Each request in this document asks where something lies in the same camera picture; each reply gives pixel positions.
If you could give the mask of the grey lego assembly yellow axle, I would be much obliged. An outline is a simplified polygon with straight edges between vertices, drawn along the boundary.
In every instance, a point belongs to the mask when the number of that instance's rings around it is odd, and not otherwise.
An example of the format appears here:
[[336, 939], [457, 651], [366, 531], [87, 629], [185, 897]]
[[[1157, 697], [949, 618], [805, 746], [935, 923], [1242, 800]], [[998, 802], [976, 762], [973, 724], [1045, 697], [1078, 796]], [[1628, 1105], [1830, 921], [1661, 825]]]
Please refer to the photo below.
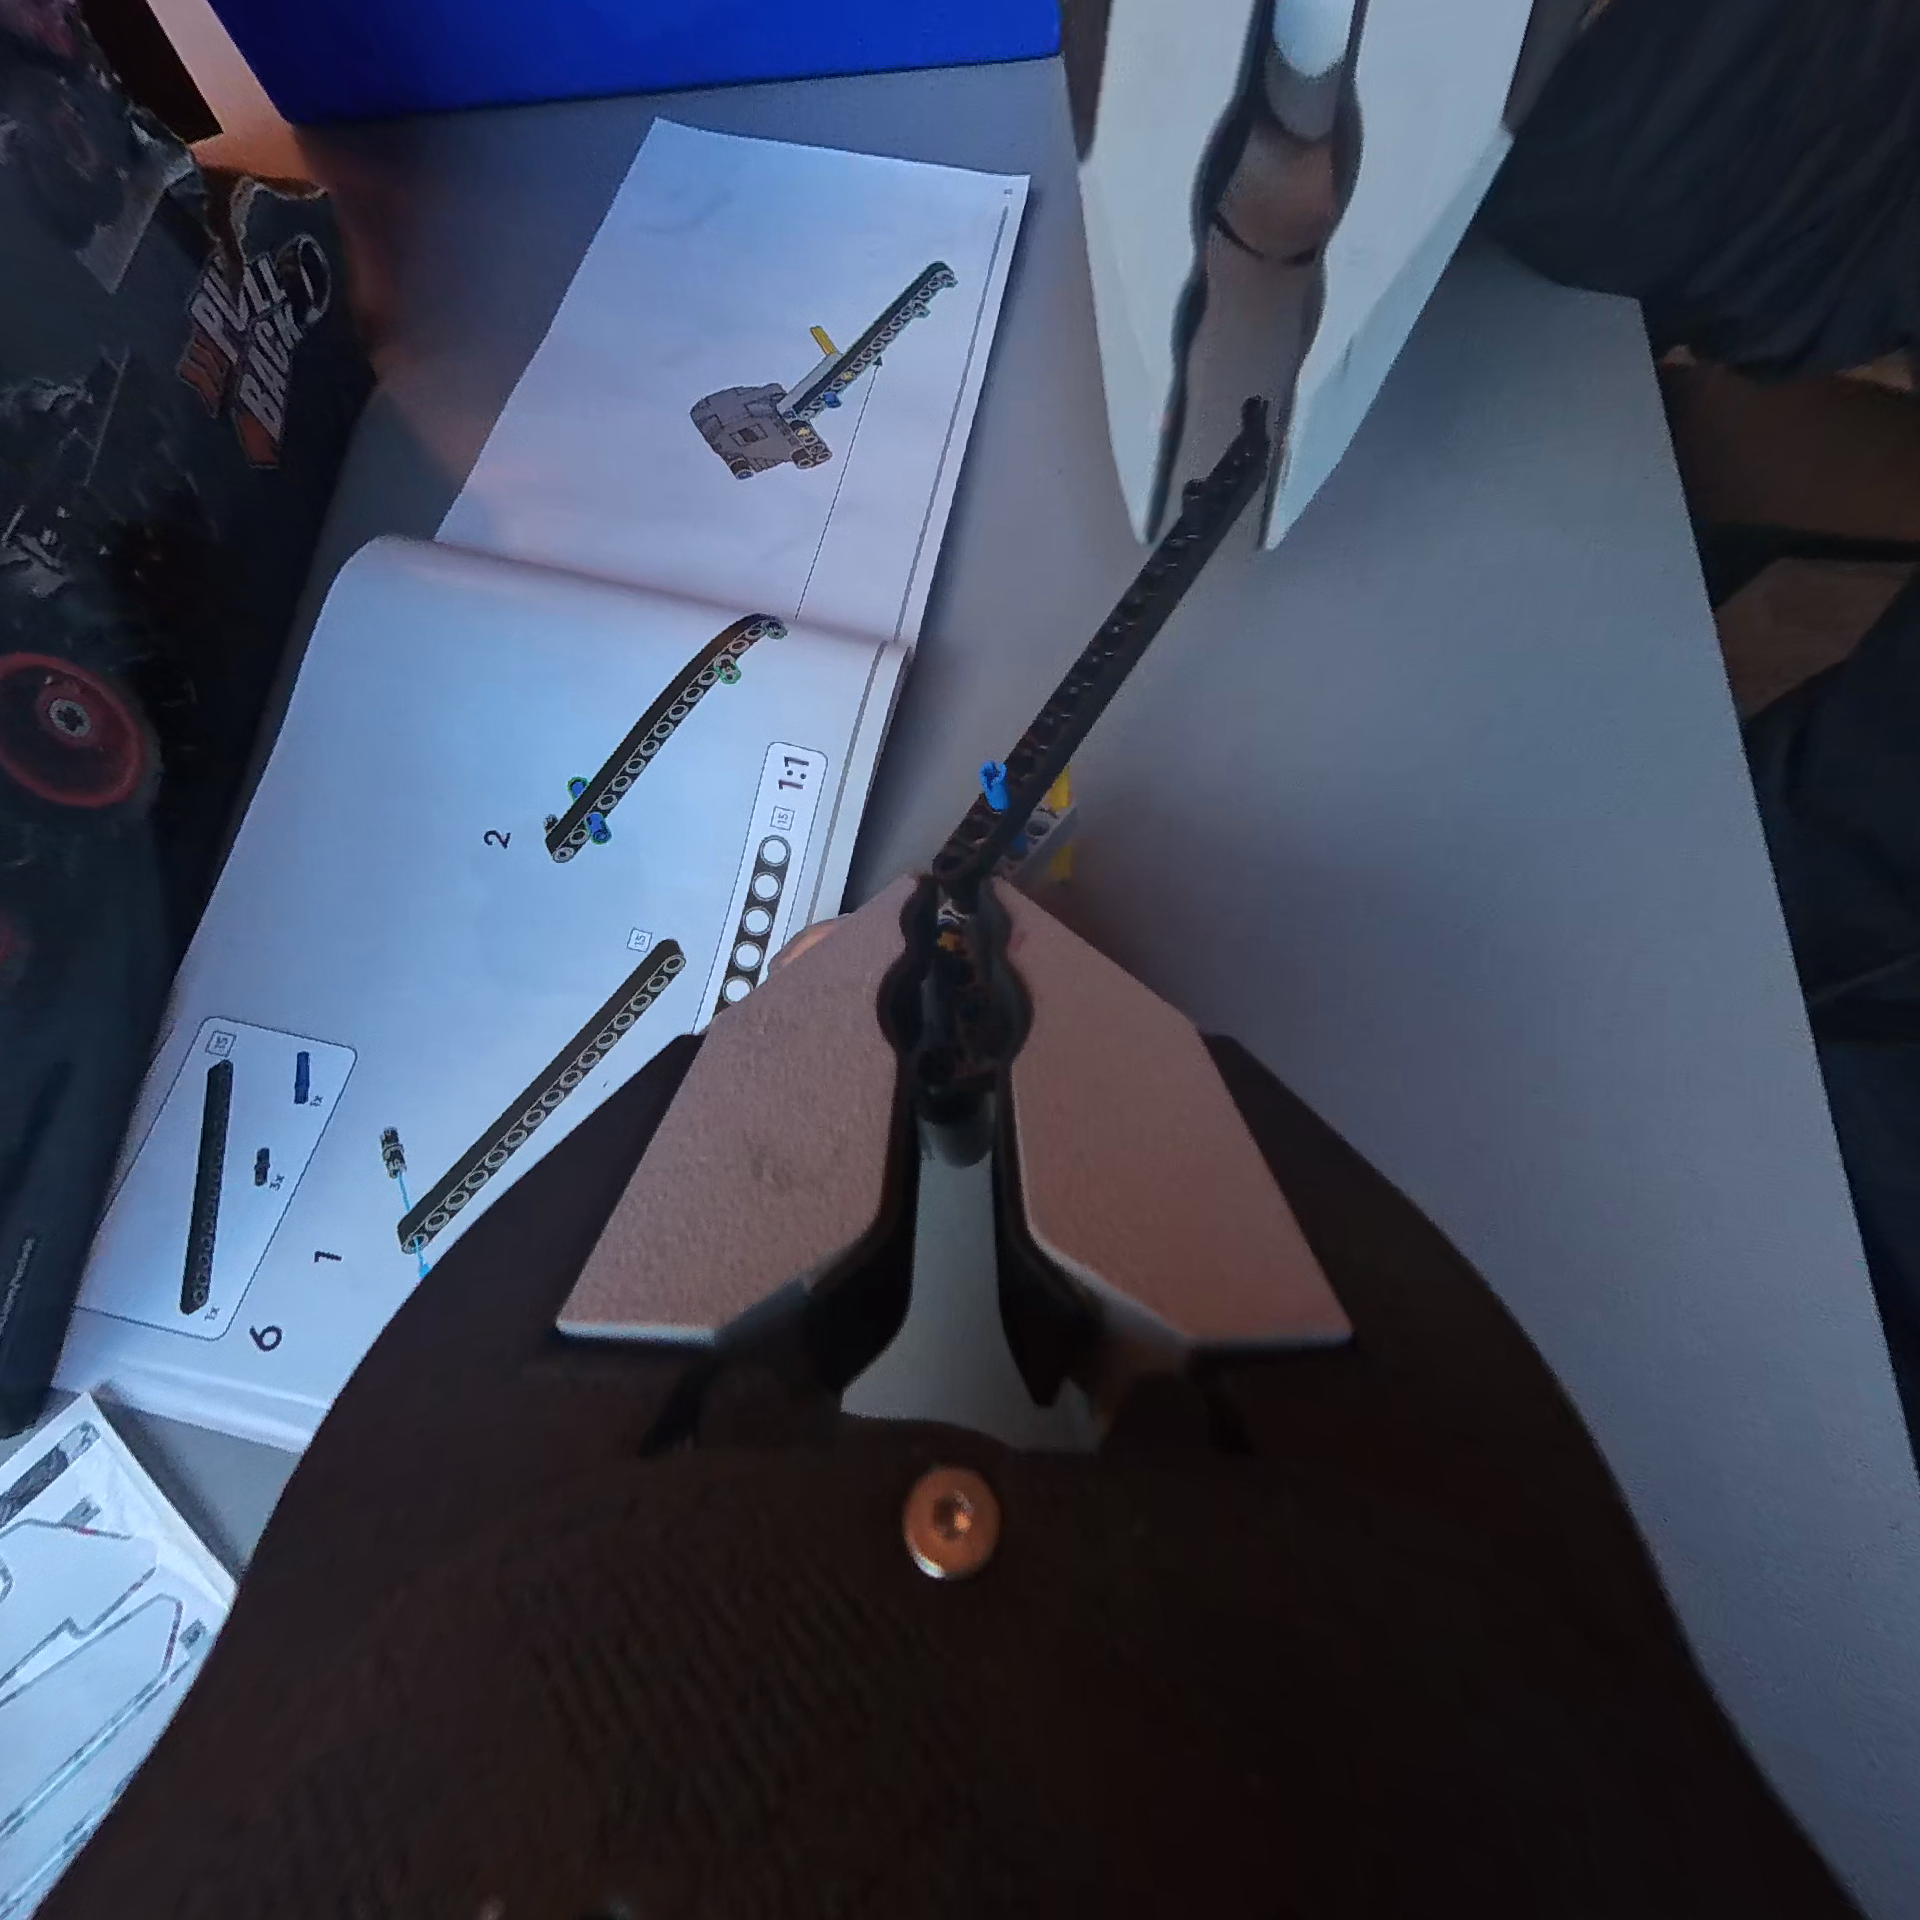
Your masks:
[[1072, 769], [1062, 769], [998, 862], [998, 878], [1036, 894], [1072, 878]]

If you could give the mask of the lego instruction booklet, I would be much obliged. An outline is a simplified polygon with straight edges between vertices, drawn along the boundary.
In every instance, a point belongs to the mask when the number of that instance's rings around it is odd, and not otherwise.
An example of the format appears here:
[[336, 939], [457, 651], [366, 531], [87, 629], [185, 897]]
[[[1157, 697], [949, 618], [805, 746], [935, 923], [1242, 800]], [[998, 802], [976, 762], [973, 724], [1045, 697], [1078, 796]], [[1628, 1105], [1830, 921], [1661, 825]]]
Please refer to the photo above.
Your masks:
[[55, 1386], [302, 1450], [840, 906], [1023, 177], [654, 121], [429, 539], [326, 589]]

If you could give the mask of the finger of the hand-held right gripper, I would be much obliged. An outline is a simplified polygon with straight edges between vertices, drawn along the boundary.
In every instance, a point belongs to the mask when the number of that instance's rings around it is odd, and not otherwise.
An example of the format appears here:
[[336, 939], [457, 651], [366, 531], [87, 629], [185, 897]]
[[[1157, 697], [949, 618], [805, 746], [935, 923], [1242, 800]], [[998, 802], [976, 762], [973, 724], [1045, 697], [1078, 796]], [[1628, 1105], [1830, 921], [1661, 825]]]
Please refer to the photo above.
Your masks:
[[1280, 547], [1352, 444], [1509, 150], [1530, 2], [1360, 5], [1335, 130], [1350, 173], [1286, 409], [1262, 542]]
[[1136, 539], [1153, 542], [1209, 306], [1206, 234], [1260, 96], [1270, 5], [1110, 2], [1078, 201], [1110, 454]]

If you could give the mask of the dark lego set box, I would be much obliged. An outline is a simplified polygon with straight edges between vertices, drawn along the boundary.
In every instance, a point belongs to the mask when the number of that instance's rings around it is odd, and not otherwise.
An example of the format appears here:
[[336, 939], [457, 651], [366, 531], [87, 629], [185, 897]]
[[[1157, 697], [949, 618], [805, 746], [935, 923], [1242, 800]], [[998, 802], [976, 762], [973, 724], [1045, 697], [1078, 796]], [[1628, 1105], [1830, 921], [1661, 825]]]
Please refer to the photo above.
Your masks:
[[1, 1434], [41, 1416], [372, 390], [334, 208], [1, 5]]

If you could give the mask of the white sticker sheet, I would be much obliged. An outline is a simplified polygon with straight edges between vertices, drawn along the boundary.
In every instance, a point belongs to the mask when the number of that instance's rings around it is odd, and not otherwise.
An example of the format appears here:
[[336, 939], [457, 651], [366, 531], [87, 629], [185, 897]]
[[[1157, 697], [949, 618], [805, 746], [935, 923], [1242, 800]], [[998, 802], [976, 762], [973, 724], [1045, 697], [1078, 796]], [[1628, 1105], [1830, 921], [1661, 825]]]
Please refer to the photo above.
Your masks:
[[77, 1395], [1, 1473], [1, 1916], [32, 1916], [176, 1715], [234, 1581]]

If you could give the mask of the blue plastic bin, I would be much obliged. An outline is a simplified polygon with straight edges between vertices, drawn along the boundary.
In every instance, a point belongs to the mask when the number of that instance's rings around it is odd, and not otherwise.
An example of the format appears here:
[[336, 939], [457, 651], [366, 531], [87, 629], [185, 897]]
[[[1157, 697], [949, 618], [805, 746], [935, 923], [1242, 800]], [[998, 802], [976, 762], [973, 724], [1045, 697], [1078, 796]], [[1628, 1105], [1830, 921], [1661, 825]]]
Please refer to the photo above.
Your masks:
[[1050, 58], [1054, 2], [215, 2], [294, 125]]

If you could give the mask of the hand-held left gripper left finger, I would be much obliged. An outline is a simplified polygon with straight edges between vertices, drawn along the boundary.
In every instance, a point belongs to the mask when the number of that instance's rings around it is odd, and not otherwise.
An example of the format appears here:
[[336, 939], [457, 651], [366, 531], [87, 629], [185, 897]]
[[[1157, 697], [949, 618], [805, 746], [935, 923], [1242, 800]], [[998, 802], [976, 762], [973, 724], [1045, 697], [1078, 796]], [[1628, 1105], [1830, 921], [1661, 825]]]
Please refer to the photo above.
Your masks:
[[718, 1012], [558, 1333], [762, 1364], [839, 1398], [905, 1320], [918, 1002], [920, 884], [900, 878]]

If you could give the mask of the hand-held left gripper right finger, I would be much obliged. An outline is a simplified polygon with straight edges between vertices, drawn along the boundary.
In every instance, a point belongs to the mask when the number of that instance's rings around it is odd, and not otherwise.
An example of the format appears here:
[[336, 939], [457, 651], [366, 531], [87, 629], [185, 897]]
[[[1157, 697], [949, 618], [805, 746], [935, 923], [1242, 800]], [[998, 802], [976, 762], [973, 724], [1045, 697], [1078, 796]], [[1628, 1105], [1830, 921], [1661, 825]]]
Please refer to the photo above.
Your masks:
[[1352, 1322], [1193, 1022], [993, 882], [998, 1314], [1028, 1397], [1117, 1403]]

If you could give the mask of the long black lego beam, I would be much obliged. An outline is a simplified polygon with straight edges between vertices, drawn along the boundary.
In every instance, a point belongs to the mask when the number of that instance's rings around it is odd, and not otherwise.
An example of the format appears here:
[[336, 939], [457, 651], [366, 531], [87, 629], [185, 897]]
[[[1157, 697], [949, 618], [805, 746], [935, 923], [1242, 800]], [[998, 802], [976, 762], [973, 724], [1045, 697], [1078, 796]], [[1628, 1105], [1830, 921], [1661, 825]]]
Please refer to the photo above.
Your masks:
[[1270, 449], [1268, 405], [1264, 397], [1247, 397], [1239, 409], [1231, 444], [1204, 478], [1183, 488], [1182, 509], [1164, 539], [1017, 744], [998, 758], [1008, 765], [1012, 787], [1005, 814], [989, 814], [978, 796], [930, 862], [928, 876], [945, 906], [962, 915], [976, 910], [983, 882], [993, 876], [1030, 809], [1070, 765], [1150, 642], [1264, 488]]

